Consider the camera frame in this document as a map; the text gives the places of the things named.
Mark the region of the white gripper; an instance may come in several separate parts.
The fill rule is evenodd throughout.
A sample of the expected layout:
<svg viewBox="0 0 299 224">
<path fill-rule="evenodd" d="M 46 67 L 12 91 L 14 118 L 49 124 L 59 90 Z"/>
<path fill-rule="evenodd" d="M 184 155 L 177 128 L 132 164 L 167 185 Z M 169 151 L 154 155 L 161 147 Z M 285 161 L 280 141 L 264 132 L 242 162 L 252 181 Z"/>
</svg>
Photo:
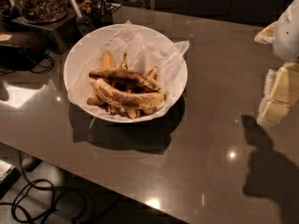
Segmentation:
<svg viewBox="0 0 299 224">
<path fill-rule="evenodd" d="M 265 77 L 257 123 L 265 128 L 279 124 L 299 101 L 299 0 L 293 0 L 274 21 L 261 30 L 254 41 L 272 44 L 274 54 L 284 63 L 270 69 Z"/>
</svg>

